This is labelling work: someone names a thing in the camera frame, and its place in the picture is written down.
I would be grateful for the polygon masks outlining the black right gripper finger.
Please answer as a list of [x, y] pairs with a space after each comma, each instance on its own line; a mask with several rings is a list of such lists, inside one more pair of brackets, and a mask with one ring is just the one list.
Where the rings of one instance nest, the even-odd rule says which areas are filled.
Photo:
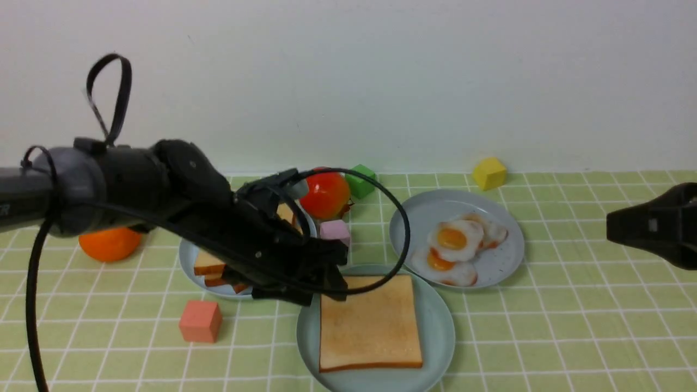
[[607, 214], [607, 240], [696, 270], [696, 183], [672, 186], [647, 203]]

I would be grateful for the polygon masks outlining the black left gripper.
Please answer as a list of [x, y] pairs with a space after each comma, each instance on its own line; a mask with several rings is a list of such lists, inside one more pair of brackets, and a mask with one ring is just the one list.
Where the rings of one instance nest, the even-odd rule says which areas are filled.
[[176, 209], [165, 228], [224, 261], [224, 277], [251, 285], [254, 300], [310, 306], [314, 296], [326, 295], [344, 302], [339, 268], [347, 246], [299, 232], [277, 214], [281, 201], [298, 211], [290, 190], [311, 175], [289, 169], [232, 191], [214, 169], [172, 169], [168, 203]]

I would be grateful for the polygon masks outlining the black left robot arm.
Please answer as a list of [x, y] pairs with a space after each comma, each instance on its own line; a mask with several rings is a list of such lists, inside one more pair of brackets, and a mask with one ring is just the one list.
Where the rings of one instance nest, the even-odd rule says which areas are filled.
[[303, 185], [289, 169], [235, 191], [197, 147], [181, 140], [131, 148], [77, 139], [2, 168], [2, 231], [48, 218], [50, 234], [62, 238], [159, 226], [219, 259], [220, 278], [247, 285], [256, 299], [307, 306], [315, 293], [326, 293], [343, 301], [346, 244], [307, 234], [304, 218], [298, 231], [277, 211], [281, 204], [299, 211], [296, 188]]

